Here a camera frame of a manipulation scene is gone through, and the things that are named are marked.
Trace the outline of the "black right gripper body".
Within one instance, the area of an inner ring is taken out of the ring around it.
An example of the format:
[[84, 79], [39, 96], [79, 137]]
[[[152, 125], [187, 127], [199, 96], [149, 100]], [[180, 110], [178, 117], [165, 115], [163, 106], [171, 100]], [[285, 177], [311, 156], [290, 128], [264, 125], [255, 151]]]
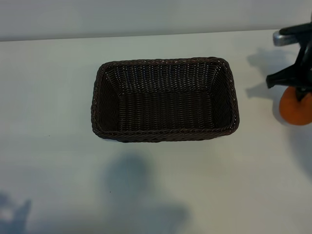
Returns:
[[312, 44], [302, 46], [295, 63], [266, 77], [268, 88], [275, 85], [295, 87], [302, 92], [312, 91]]

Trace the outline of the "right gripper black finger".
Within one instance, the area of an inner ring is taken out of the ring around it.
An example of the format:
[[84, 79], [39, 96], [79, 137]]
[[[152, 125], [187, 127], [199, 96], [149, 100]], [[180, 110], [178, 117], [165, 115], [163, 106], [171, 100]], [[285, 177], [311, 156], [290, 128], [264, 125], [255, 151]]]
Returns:
[[295, 89], [295, 96], [296, 96], [297, 101], [301, 101], [307, 94], [308, 94], [308, 91], [304, 88]]

